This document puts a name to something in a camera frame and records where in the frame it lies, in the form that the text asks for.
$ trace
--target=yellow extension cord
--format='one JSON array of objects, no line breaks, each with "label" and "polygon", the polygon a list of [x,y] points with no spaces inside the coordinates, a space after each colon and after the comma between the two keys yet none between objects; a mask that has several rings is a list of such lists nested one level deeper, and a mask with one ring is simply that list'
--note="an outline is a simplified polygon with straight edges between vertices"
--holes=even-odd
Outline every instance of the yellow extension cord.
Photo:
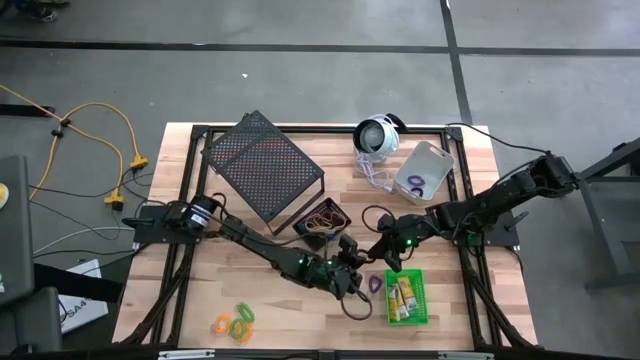
[{"label": "yellow extension cord", "polygon": [[[133,151],[135,152],[135,157],[133,162],[131,162],[130,164],[130,168],[131,169],[142,169],[145,166],[147,166],[147,164],[149,164],[149,160],[147,158],[142,157],[142,155],[140,155],[140,152],[138,151],[138,143],[136,140],[136,135],[135,132],[133,130],[133,126],[131,126],[131,122],[129,121],[129,119],[127,118],[127,116],[122,113],[122,111],[118,110],[115,106],[111,105],[111,104],[107,104],[107,103],[101,103],[101,102],[90,102],[87,104],[83,104],[80,105],[74,109],[72,109],[71,111],[69,111],[64,117],[59,117],[56,114],[48,111],[47,109],[43,108],[42,106],[36,104],[34,101],[29,100],[28,98],[26,98],[23,95],[18,94],[17,92],[9,89],[8,87],[0,84],[0,88],[3,89],[4,91],[20,98],[21,100],[31,104],[32,106],[34,106],[35,108],[39,109],[40,111],[44,112],[45,114],[51,116],[52,118],[58,120],[60,123],[62,123],[63,121],[65,121],[66,119],[68,119],[71,115],[75,114],[76,112],[80,111],[81,109],[84,109],[86,107],[89,106],[102,106],[102,107],[106,107],[109,108],[111,110],[113,110],[116,114],[120,115],[120,117],[122,117],[122,119],[127,123],[127,126],[129,127],[129,132],[131,133],[131,141],[133,142]],[[78,129],[77,127],[69,124],[68,125],[69,128],[71,128],[72,130],[74,130],[75,132],[77,132],[78,134],[100,142],[108,147],[110,147],[113,151],[116,152],[116,154],[118,155],[118,160],[119,160],[119,174],[118,174],[118,182],[117,182],[117,187],[113,190],[113,192],[111,193],[111,196],[105,198],[105,203],[107,204],[113,204],[114,202],[119,202],[119,203],[123,203],[124,202],[124,198],[120,195],[120,186],[122,185],[122,175],[124,173],[124,164],[123,164],[123,159],[122,159],[122,153],[120,152],[120,150],[118,150],[118,148],[113,145],[111,142],[99,138],[97,136],[93,136],[90,134],[85,133],[84,131]],[[62,126],[58,126],[58,131],[62,130]],[[54,154],[55,154],[55,150],[56,150],[56,145],[58,144],[58,137],[54,136],[53,137],[53,141],[51,142],[51,149],[49,150],[49,160],[47,161],[47,167],[44,171],[44,174],[42,175],[42,178],[40,179],[40,182],[38,182],[38,185],[36,186],[36,188],[33,190],[33,192],[31,193],[31,195],[29,196],[29,200],[33,199],[33,197],[36,195],[36,193],[38,192],[38,188],[41,187],[45,180],[47,179],[47,176],[49,175],[49,171],[51,170],[51,166],[53,164],[53,158],[54,158]]]}]

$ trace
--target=wooden tabletop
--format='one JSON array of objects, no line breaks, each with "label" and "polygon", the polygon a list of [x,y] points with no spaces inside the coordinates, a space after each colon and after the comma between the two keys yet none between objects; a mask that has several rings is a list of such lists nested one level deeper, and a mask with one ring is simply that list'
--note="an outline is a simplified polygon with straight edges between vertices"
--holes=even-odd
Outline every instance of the wooden tabletop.
[{"label": "wooden tabletop", "polygon": [[[192,123],[167,124],[158,156],[150,199],[168,202],[178,198],[185,165]],[[498,179],[498,171],[491,142],[477,132],[463,128],[471,182],[476,193],[487,189]],[[423,213],[397,195],[376,190],[366,178],[353,168],[353,142],[351,135],[291,134],[290,138],[326,172],[326,192],[319,201],[331,197],[352,219],[345,231],[368,249],[379,238],[362,224],[361,212],[373,199],[391,209],[396,216]],[[377,166],[391,176],[419,141],[430,141],[440,146],[435,135],[402,135],[400,149],[387,161]],[[457,156],[455,172],[458,174]],[[200,156],[196,158],[192,177],[193,196]],[[310,188],[274,220],[277,226],[287,215],[317,188]],[[219,176],[209,171],[205,193],[221,191],[229,198],[227,208],[253,229],[267,235],[268,230],[258,216]],[[448,201],[446,182],[433,198],[433,203]],[[368,212],[367,222],[375,224],[382,212]],[[289,227],[279,238],[295,237]],[[303,242],[291,246],[305,247]],[[120,308],[114,341],[129,335],[144,318],[155,302],[162,279],[167,245],[152,245],[136,256],[131,265],[129,279]],[[337,254],[337,242],[329,247]],[[520,267],[513,254],[504,249],[488,248],[491,282],[496,301],[518,330],[531,342],[535,332]],[[247,303],[255,313],[256,322],[250,342],[244,348],[277,349],[378,349],[378,350],[468,350],[472,342],[469,316],[465,302],[460,261],[455,248],[441,238],[424,241],[413,257],[403,264],[406,269],[424,270],[429,324],[423,326],[391,327],[387,324],[384,293],[372,298],[373,316],[366,321],[347,318],[340,302],[328,292],[306,289],[280,278],[262,258],[253,255],[235,243],[223,239],[203,241],[196,248],[191,270],[189,290],[180,337],[181,347],[235,348],[228,336],[213,336],[209,328],[222,313],[233,313],[238,302]],[[368,278],[383,276],[387,269],[384,261],[368,264],[360,269],[364,276],[362,289]],[[165,336],[170,328],[173,300],[165,319]],[[346,306],[354,313],[365,313],[366,305],[355,296],[348,296]],[[486,311],[479,305],[483,334],[489,339]]]}]

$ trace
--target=gray floor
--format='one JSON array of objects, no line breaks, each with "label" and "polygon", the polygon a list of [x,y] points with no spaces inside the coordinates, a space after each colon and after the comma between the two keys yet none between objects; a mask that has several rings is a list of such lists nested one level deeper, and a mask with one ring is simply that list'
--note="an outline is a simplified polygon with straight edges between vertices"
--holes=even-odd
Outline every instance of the gray floor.
[{"label": "gray floor", "polygon": [[[450,0],[460,46],[638,48],[633,0]],[[37,39],[253,44],[446,45],[437,0],[84,0],[56,24],[7,16],[0,34]],[[576,170],[638,136],[640,58],[461,58],[475,124],[518,144],[565,155]],[[151,163],[169,121],[237,121],[260,109],[283,122],[357,122],[394,112],[409,123],[460,118],[448,55],[0,49],[0,83],[59,113],[111,102],[137,130]],[[0,103],[18,103],[0,94]],[[103,110],[78,126],[112,140],[130,161],[122,121]],[[0,120],[0,156],[24,154],[36,183],[54,121]],[[506,172],[534,154],[495,145]],[[47,186],[98,193],[116,182],[114,154],[76,134],[63,139]],[[130,202],[130,214],[137,202]],[[37,201],[91,226],[112,226],[102,199],[41,193]],[[519,225],[525,280],[539,341],[556,350],[640,357],[639,288],[587,294],[585,281],[610,274],[581,197],[536,199]],[[34,246],[81,229],[32,207]],[[131,234],[77,237],[56,247],[126,249]],[[43,262],[70,267],[88,255]]]}]

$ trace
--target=green plastic basket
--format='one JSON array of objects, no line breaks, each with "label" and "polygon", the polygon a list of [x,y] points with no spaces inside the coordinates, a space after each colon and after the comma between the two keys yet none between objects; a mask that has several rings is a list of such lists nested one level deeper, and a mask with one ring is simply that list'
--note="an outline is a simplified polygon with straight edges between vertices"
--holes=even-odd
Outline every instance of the green plastic basket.
[{"label": "green plastic basket", "polygon": [[[413,312],[409,312],[409,317],[400,321],[391,319],[389,313],[389,288],[392,285],[398,283],[399,277],[408,277],[411,282],[411,289],[413,289],[413,295],[416,297],[418,308]],[[393,272],[393,270],[385,270],[384,272],[384,296],[387,304],[387,321],[389,325],[401,326],[401,325],[426,325],[429,323],[429,313],[427,312],[427,297],[424,290],[424,279],[422,277],[421,269],[405,269],[399,273]]]}]

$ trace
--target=yellow glue stick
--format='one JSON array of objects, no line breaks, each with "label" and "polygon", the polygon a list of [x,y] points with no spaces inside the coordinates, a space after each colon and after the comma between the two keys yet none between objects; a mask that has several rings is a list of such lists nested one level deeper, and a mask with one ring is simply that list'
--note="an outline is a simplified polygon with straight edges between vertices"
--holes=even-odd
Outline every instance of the yellow glue stick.
[{"label": "yellow glue stick", "polygon": [[389,290],[389,317],[393,321],[400,321],[400,312],[398,311],[398,297],[396,296],[395,286],[392,286]]},{"label": "yellow glue stick", "polygon": [[400,294],[400,288],[398,285],[394,285],[393,289],[396,292],[396,298],[398,299],[398,311],[400,312],[400,319],[406,319],[409,317],[409,311],[407,311],[407,306],[402,300],[402,294]]},{"label": "yellow glue stick", "polygon": [[416,297],[413,294],[413,289],[411,288],[411,282],[409,281],[409,278],[406,276],[399,277],[398,285],[400,286],[400,292],[402,292],[404,303],[407,305],[407,310],[417,310],[418,302],[416,301]]}]

